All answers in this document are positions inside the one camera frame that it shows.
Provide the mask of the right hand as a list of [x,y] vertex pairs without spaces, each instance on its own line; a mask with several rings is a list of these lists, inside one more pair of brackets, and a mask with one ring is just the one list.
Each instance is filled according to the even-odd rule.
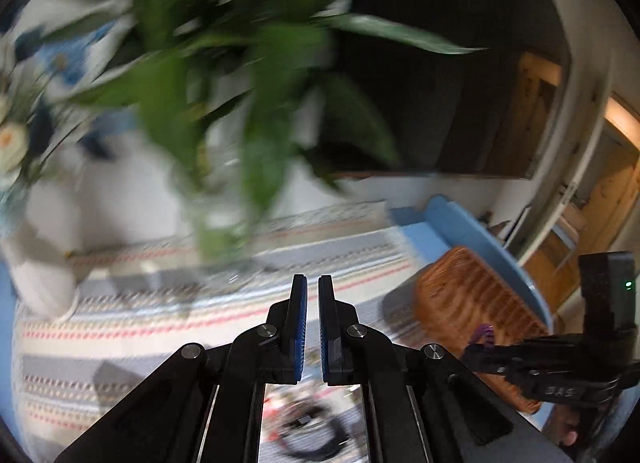
[[579,412],[567,405],[555,405],[549,414],[542,432],[552,443],[570,447],[578,438]]

